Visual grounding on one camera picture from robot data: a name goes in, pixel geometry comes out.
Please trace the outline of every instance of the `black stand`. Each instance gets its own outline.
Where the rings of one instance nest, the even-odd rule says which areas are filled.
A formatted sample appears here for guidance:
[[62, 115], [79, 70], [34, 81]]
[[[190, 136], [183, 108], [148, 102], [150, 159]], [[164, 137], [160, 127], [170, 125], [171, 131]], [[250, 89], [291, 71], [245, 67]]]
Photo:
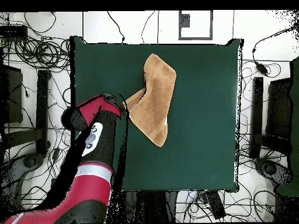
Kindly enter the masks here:
[[6, 134], [7, 148], [36, 141], [36, 153], [46, 157], [50, 144], [48, 137], [48, 82], [51, 73], [48, 70], [38, 71], [36, 99], [36, 129], [16, 131]]

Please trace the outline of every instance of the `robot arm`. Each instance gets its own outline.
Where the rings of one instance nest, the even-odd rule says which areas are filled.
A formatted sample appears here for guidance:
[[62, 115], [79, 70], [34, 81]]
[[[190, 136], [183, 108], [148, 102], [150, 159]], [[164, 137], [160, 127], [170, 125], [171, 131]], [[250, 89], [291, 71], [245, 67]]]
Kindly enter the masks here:
[[[71, 189], [62, 203], [55, 208], [22, 212], [11, 216], [4, 224], [103, 223], [111, 190], [116, 120], [120, 116], [121, 110], [111, 94], [95, 96], [74, 110], [68, 108], [61, 117], [66, 128], [73, 127], [84, 132], [91, 127]], [[61, 173], [67, 171], [67, 166], [70, 166], [67, 162], [69, 156], [61, 166]], [[47, 198], [53, 197], [52, 189]]]

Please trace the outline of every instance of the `white label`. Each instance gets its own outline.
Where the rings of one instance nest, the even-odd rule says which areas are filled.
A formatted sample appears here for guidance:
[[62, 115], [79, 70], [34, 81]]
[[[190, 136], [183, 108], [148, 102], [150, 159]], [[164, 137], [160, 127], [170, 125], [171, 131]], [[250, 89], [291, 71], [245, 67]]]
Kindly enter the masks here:
[[96, 138], [91, 143], [86, 144], [86, 147], [83, 151], [82, 156], [87, 155], [88, 153], [92, 152], [96, 148], [96, 146], [100, 140], [100, 134], [102, 133], [102, 131], [103, 131], [103, 125], [101, 123], [97, 122], [93, 125], [93, 128], [91, 129], [91, 134], [94, 134], [96, 136]]

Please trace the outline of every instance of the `cloth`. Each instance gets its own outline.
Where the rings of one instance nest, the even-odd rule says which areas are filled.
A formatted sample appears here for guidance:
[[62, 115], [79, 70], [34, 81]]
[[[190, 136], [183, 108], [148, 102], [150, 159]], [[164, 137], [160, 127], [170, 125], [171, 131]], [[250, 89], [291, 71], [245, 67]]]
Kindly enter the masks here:
[[145, 88], [126, 100], [133, 124], [158, 147], [162, 147], [167, 138], [167, 114], [175, 79], [175, 70], [151, 54], [144, 64]]

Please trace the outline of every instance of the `green tablecloth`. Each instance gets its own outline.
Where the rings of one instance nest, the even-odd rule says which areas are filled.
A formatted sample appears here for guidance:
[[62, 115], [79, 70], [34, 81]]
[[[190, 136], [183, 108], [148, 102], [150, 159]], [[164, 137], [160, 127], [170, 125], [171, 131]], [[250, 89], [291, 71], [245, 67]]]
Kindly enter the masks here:
[[299, 196], [299, 57], [290, 62], [290, 72], [293, 81], [290, 90], [293, 107], [291, 116], [292, 153], [287, 157], [287, 163], [294, 177], [291, 183], [278, 186], [277, 192], [283, 196]]
[[[241, 40], [228, 46], [74, 41], [76, 104], [103, 92], [133, 95], [143, 88], [143, 66], [151, 53], [176, 71], [164, 146], [155, 146], [130, 122], [124, 190], [234, 190]], [[117, 124], [115, 167], [124, 131], [125, 118]]]

